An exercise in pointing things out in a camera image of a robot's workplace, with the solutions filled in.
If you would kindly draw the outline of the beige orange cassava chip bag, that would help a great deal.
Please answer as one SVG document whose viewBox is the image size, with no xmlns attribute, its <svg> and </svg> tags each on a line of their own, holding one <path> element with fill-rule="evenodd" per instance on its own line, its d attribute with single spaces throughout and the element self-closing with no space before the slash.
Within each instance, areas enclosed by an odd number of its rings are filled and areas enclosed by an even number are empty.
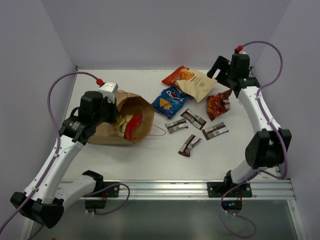
<svg viewBox="0 0 320 240">
<path fill-rule="evenodd" d="M 217 80 L 215 78 L 208 77 L 206 74 L 198 70 L 182 65 L 161 82 L 167 86 L 177 87 L 183 93 L 190 95 L 197 103 L 199 103 L 214 88 Z"/>
</svg>

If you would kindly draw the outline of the brown paper bag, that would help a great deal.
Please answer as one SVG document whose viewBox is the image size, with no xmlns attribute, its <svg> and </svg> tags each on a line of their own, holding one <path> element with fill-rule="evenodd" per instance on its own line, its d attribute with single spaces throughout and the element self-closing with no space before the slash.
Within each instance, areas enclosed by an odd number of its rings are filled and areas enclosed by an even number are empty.
<svg viewBox="0 0 320 240">
<path fill-rule="evenodd" d="M 123 90 L 118 91 L 115 94 L 115 98 L 116 108 L 119 110 L 118 116 L 143 115 L 142 121 L 132 133 L 132 139 L 127 140 L 124 136 L 118 135 L 114 130 L 114 125 L 116 123 L 103 122 L 96 127 L 95 134 L 88 140 L 89 144 L 109 146 L 134 145 L 141 142 L 146 136 L 151 135 L 150 132 L 154 126 L 153 121 L 155 116 L 153 106 L 140 95 L 125 92 Z"/>
</svg>

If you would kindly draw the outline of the dark red snack bag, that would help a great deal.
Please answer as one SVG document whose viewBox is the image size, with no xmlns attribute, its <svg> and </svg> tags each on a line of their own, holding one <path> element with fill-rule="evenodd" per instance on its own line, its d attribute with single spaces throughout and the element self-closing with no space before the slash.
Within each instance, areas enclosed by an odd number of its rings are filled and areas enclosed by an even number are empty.
<svg viewBox="0 0 320 240">
<path fill-rule="evenodd" d="M 227 113 L 231 109 L 229 97 L 232 90 L 226 90 L 217 94 L 209 95 L 206 98 L 206 113 L 210 121 L 215 120 L 217 117 Z"/>
</svg>

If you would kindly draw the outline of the red chip bag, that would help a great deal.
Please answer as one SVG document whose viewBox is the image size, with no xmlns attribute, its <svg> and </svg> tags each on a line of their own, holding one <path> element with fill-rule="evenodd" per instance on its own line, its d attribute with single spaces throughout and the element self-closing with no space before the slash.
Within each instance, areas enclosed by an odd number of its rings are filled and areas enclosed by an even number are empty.
<svg viewBox="0 0 320 240">
<path fill-rule="evenodd" d="M 133 131 L 142 121 L 142 114 L 135 115 L 125 115 L 125 123 L 124 123 L 124 138 L 128 141 L 132 140 Z"/>
</svg>

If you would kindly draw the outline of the purple brown candy wrapper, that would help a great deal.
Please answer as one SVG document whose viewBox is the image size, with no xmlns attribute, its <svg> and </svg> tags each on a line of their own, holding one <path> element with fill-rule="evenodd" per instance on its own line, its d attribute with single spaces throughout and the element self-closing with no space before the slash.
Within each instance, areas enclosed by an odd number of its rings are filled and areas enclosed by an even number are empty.
<svg viewBox="0 0 320 240">
<path fill-rule="evenodd" d="M 186 109 L 180 116 L 188 120 L 198 130 L 202 130 L 207 123 L 199 115 L 193 114 L 189 108 Z"/>
</svg>

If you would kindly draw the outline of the blue snack bag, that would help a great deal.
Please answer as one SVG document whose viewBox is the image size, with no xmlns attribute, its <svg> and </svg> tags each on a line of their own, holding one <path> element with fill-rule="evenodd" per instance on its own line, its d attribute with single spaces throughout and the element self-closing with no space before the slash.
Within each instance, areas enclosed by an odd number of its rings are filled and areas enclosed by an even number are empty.
<svg viewBox="0 0 320 240">
<path fill-rule="evenodd" d="M 185 105 L 190 95 L 171 86 L 164 89 L 153 101 L 152 106 L 156 112 L 167 119 L 172 119 L 178 111 Z"/>
</svg>

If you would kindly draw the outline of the dark chocolate bar wrapper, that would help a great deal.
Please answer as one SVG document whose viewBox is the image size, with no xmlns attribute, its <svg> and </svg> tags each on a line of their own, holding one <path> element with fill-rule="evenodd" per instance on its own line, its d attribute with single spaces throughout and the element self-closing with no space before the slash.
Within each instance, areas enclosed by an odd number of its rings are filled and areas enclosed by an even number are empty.
<svg viewBox="0 0 320 240">
<path fill-rule="evenodd" d="M 226 127 L 226 125 L 223 122 L 221 122 L 211 127 L 203 128 L 201 131 L 205 139 L 208 141 L 219 135 L 229 132 L 229 129 Z"/>
</svg>

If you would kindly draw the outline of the brown chocolate bar wrapper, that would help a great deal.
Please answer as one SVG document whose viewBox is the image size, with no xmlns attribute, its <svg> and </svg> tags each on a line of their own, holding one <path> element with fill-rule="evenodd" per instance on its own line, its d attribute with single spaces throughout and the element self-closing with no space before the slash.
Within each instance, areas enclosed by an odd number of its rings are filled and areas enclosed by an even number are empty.
<svg viewBox="0 0 320 240">
<path fill-rule="evenodd" d="M 170 134 L 178 131 L 178 130 L 182 130 L 182 129 L 187 129 L 188 128 L 188 124 L 185 118 L 181 118 L 179 120 L 170 122 L 170 123 L 166 123 L 165 127 L 167 128 L 168 132 Z"/>
</svg>

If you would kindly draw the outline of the brown purple chocolate bar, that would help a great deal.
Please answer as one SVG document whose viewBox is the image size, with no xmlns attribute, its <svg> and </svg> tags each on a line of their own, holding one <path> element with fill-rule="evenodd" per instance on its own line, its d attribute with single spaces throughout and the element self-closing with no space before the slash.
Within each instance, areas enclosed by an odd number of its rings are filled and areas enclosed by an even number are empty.
<svg viewBox="0 0 320 240">
<path fill-rule="evenodd" d="M 202 141 L 201 138 L 195 136 L 195 135 L 190 135 L 190 137 L 184 142 L 182 147 L 179 149 L 178 154 L 185 156 L 185 157 L 190 157 L 191 156 L 191 150 L 200 142 Z"/>
</svg>

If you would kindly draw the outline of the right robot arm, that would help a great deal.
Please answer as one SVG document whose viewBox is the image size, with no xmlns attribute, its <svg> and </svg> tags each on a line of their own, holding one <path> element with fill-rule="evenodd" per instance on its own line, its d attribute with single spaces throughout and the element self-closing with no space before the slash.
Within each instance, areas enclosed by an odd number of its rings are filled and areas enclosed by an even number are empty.
<svg viewBox="0 0 320 240">
<path fill-rule="evenodd" d="M 250 76 L 250 57 L 234 53 L 231 60 L 219 56 L 207 72 L 209 78 L 231 89 L 243 105 L 253 129 L 253 137 L 247 145 L 244 160 L 228 171 L 220 184 L 208 187 L 208 192 L 219 196 L 235 196 L 241 185 L 259 173 L 283 164 L 292 139 L 290 130 L 283 129 L 269 111 L 256 77 Z"/>
</svg>

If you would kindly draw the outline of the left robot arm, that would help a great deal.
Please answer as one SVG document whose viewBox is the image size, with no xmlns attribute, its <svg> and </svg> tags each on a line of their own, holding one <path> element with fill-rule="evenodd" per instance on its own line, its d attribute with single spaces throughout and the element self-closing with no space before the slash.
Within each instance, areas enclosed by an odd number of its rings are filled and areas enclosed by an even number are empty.
<svg viewBox="0 0 320 240">
<path fill-rule="evenodd" d="M 64 211 L 79 198 L 87 194 L 96 197 L 104 190 L 103 176 L 91 170 L 85 171 L 70 187 L 58 187 L 96 128 L 102 123 L 115 123 L 119 112 L 115 94 L 87 91 L 73 112 L 78 115 L 72 113 L 63 121 L 55 146 L 40 172 L 23 192 L 16 191 L 10 198 L 21 215 L 48 229 L 53 228 Z"/>
</svg>

